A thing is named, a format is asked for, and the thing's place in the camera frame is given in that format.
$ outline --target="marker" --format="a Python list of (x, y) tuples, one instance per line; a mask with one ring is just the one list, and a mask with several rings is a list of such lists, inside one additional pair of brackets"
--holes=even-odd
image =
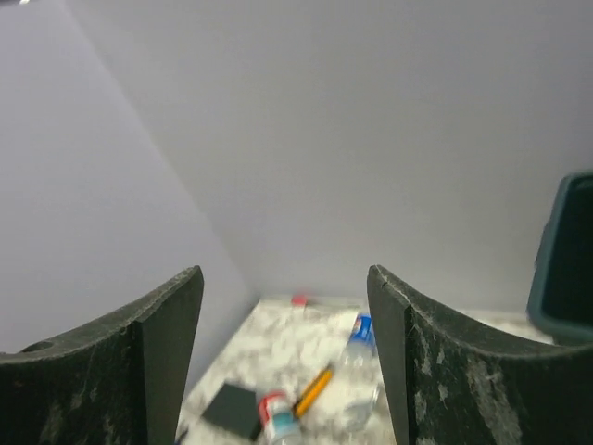
[(307, 385), (303, 394), (293, 405), (293, 414), (297, 419), (302, 417), (310, 408), (315, 400), (322, 393), (323, 389), (330, 382), (334, 375), (334, 365), (329, 363), (323, 368), (317, 376)]

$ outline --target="white wall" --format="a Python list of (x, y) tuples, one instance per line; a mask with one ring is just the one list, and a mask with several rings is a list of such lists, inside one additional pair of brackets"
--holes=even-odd
[(199, 264), (195, 382), (253, 304), (209, 221), (59, 2), (0, 8), (0, 60), (0, 350)]
[(261, 291), (381, 262), (522, 311), (561, 177), (593, 165), (588, 0), (77, 0), (75, 17)]

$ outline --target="red object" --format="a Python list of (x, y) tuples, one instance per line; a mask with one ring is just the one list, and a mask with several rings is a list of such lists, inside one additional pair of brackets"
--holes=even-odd
[(303, 294), (293, 295), (293, 298), (290, 300), (290, 302), (295, 306), (307, 306), (309, 298)]

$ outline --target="table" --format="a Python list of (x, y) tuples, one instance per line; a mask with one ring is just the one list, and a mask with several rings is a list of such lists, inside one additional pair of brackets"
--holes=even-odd
[[(364, 300), (344, 300), (337, 304), (336, 300), (318, 301), (327, 304), (294, 306), (290, 299), (262, 299), (258, 303), (184, 402), (178, 428), (179, 432), (187, 429), (183, 445), (251, 443), (200, 417), (225, 380), (248, 388), (273, 382), (296, 396), (328, 360), (341, 352), (357, 314), (368, 307)], [(474, 318), (523, 337), (549, 341), (526, 320), (488, 315), (483, 312)], [(341, 427), (342, 410), (351, 401), (370, 397), (374, 386), (381, 381), (377, 358), (354, 381), (336, 374), (301, 419), (306, 443), (395, 444), (385, 398), (378, 403), (365, 430), (349, 435)]]

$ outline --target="yellow marker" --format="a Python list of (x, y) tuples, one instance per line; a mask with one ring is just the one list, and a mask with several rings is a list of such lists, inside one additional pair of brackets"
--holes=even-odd
[(333, 375), (334, 365), (330, 363), (307, 385), (303, 391), (303, 395), (293, 405), (293, 413), (297, 419), (309, 410), (310, 406), (317, 400), (323, 389), (330, 382)]

